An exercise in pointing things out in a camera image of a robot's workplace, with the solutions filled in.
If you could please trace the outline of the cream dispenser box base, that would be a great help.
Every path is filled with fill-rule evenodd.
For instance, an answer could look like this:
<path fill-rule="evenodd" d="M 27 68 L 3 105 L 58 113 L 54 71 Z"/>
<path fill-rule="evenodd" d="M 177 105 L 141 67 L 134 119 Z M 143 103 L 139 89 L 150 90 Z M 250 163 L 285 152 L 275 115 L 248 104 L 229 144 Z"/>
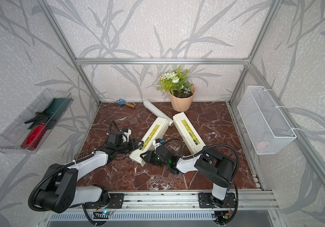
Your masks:
<path fill-rule="evenodd" d="M 134 150 L 129 155 L 129 158 L 137 162 L 141 166 L 144 166 L 145 161 L 140 157 L 140 155 L 147 151 L 153 150 L 153 141 L 155 141 L 156 139 L 162 139 L 168 127 L 169 123 L 166 119 L 157 117 L 142 139 L 142 141 L 144 142 L 143 146 L 139 149 Z"/>

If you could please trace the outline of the white plastic wrap roll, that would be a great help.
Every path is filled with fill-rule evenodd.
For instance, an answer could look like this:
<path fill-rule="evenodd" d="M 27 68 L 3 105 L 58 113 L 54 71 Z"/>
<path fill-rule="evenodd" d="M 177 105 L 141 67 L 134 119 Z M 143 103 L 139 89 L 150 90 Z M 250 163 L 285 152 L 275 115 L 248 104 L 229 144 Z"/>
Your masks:
<path fill-rule="evenodd" d="M 144 104 L 144 107 L 147 108 L 150 112 L 152 112 L 155 116 L 166 119 L 168 121 L 169 126 L 173 126 L 173 124 L 174 124 L 173 119 L 171 119 L 168 115 L 166 115 L 164 112 L 162 112 L 155 105 L 153 105 L 150 101 L 145 100 L 143 102 L 143 104 Z"/>

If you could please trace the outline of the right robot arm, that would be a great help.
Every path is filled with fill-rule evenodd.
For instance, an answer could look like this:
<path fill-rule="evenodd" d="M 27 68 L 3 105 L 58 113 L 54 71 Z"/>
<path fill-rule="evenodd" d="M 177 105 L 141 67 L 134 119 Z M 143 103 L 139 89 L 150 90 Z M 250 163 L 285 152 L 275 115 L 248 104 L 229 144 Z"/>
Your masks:
<path fill-rule="evenodd" d="M 180 156 L 174 156 L 166 144 L 171 141 L 180 142 Z M 210 204 L 222 208 L 226 204 L 226 195 L 238 172 L 240 159 L 238 152 L 226 144 L 204 146 L 196 154 L 183 155 L 183 141 L 173 138 L 167 141 L 153 141 L 154 150 L 143 152 L 140 157 L 146 163 L 158 167 L 167 167 L 173 175 L 198 171 L 213 182 Z"/>

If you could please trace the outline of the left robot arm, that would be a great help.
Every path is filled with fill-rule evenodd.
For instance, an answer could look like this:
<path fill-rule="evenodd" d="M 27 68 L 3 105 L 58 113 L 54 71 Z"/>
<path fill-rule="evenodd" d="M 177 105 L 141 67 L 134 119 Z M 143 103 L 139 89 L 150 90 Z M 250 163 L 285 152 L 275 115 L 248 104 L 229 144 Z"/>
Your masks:
<path fill-rule="evenodd" d="M 70 163 L 52 164 L 43 179 L 35 186 L 28 198 L 33 211 L 63 213 L 68 208 L 85 204 L 109 203 L 108 190 L 102 186 L 77 186 L 85 175 L 112 162 L 119 154 L 128 154 L 143 146 L 143 141 L 129 134 L 109 134 L 105 142 L 90 155 Z"/>

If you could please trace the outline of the blue garden trowel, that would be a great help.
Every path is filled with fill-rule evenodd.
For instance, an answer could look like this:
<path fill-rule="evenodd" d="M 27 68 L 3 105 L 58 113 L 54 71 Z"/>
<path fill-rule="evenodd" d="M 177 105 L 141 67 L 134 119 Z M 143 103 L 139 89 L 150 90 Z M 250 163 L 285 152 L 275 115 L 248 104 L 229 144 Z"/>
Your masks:
<path fill-rule="evenodd" d="M 136 108 L 136 106 L 134 104 L 128 103 L 124 99 L 121 99 L 121 98 L 119 100 L 115 101 L 114 104 L 118 104 L 118 105 L 122 105 L 122 106 L 128 106 L 128 107 L 134 108 L 134 109 Z"/>

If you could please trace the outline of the potted green plant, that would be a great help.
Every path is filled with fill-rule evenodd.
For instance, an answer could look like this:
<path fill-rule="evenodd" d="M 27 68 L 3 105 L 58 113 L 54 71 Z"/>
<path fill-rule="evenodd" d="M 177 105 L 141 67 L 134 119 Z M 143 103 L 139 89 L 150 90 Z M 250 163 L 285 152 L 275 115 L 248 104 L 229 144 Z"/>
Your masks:
<path fill-rule="evenodd" d="M 189 110 L 193 102 L 195 88 L 189 82 L 188 74 L 189 70 L 178 66 L 176 70 L 163 74 L 157 82 L 157 90 L 170 94 L 172 107 L 177 112 Z"/>

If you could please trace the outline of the green cloth in tray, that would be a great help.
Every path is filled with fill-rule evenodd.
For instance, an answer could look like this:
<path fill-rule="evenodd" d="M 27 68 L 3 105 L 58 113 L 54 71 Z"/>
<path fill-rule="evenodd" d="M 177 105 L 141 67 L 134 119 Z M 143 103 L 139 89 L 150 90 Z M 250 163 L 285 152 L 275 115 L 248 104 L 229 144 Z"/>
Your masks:
<path fill-rule="evenodd" d="M 50 119 L 46 125 L 47 130 L 51 130 L 57 121 L 61 118 L 63 113 L 67 110 L 70 103 L 73 102 L 72 98 L 54 98 L 47 108 L 42 111 L 43 114 L 50 116 Z M 38 125 L 40 120 L 35 121 L 28 129 L 32 129 L 34 126 Z"/>

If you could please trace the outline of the red spray bottle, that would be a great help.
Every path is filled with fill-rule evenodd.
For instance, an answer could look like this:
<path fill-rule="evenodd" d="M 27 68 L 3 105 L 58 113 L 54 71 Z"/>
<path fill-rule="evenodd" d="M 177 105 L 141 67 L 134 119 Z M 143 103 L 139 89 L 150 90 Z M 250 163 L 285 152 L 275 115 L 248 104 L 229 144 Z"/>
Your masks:
<path fill-rule="evenodd" d="M 49 119 L 50 116 L 48 116 L 47 114 L 37 112 L 34 118 L 24 122 L 25 124 L 29 124 L 40 120 L 40 123 L 31 129 L 26 139 L 22 142 L 21 148 L 31 151 L 36 150 L 40 141 L 42 140 L 43 136 L 47 131 L 46 125 Z"/>

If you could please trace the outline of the clear wall tray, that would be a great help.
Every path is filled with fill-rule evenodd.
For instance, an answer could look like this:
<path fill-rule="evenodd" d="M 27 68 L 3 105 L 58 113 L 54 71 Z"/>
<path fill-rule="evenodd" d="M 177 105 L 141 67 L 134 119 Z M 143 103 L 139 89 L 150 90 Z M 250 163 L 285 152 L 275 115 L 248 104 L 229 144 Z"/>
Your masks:
<path fill-rule="evenodd" d="M 36 153 L 73 101 L 71 92 L 45 89 L 0 134 L 0 152 Z"/>

